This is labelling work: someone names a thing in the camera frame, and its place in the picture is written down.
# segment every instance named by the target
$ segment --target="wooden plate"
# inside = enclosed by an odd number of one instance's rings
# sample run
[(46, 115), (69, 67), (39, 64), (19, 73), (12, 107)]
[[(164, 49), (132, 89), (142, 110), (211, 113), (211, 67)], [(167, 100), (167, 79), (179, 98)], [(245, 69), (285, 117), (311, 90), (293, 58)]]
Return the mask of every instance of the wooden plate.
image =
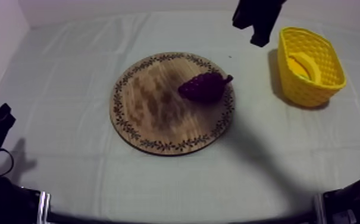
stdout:
[(183, 99), (178, 87), (206, 72), (227, 75), (195, 54), (168, 52), (127, 69), (111, 94), (110, 118), (118, 134), (135, 148), (156, 155), (184, 155), (216, 140), (229, 126), (234, 91), (227, 85), (220, 102), (201, 105)]

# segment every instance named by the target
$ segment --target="black cable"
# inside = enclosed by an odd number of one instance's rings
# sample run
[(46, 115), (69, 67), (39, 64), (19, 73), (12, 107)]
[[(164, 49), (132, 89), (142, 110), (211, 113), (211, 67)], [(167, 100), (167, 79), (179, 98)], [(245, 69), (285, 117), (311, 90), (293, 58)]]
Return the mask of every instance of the black cable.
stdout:
[(12, 171), (12, 169), (14, 167), (14, 158), (13, 158), (13, 155), (11, 153), (9, 153), (9, 151), (4, 149), (4, 148), (0, 148), (0, 152), (7, 153), (9, 155), (9, 157), (10, 157), (10, 160), (11, 160), (10, 168), (8, 169), (8, 171), (6, 171), (5, 173), (0, 175), (0, 177), (2, 177), (2, 176), (5, 176), (6, 174), (10, 173), (10, 171)]

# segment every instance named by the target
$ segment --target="yellow plastic basket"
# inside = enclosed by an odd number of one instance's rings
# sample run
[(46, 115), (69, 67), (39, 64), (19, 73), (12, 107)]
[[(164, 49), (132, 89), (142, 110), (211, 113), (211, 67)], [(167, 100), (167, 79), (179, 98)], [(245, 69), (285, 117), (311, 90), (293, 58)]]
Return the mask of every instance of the yellow plastic basket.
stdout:
[[(314, 59), (321, 71), (320, 83), (304, 79), (291, 70), (289, 56), (298, 52)], [(346, 85), (333, 46), (316, 33), (297, 27), (283, 28), (277, 53), (284, 94), (296, 104), (305, 107), (321, 105)]]

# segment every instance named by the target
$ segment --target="purple grapes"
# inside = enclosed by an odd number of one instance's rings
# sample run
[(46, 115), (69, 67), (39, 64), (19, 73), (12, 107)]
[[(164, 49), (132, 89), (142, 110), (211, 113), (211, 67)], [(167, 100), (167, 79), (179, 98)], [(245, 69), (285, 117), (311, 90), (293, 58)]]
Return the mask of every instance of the purple grapes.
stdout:
[(179, 94), (183, 98), (205, 104), (217, 102), (221, 99), (226, 84), (231, 82), (233, 77), (228, 75), (223, 79), (219, 73), (204, 73), (193, 77), (179, 87)]

